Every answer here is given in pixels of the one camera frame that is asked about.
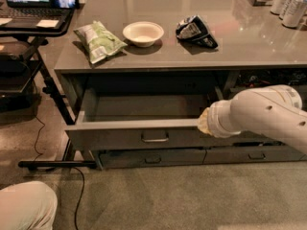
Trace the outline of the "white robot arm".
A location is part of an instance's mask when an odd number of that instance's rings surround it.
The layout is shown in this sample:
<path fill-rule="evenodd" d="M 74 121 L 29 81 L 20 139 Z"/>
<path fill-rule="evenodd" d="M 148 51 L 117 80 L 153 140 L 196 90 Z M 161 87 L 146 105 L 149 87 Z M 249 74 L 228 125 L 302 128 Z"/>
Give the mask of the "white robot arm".
<path fill-rule="evenodd" d="M 289 85 L 250 88 L 214 102 L 198 118 L 198 129 L 216 138 L 249 131 L 307 153 L 307 112 Z"/>

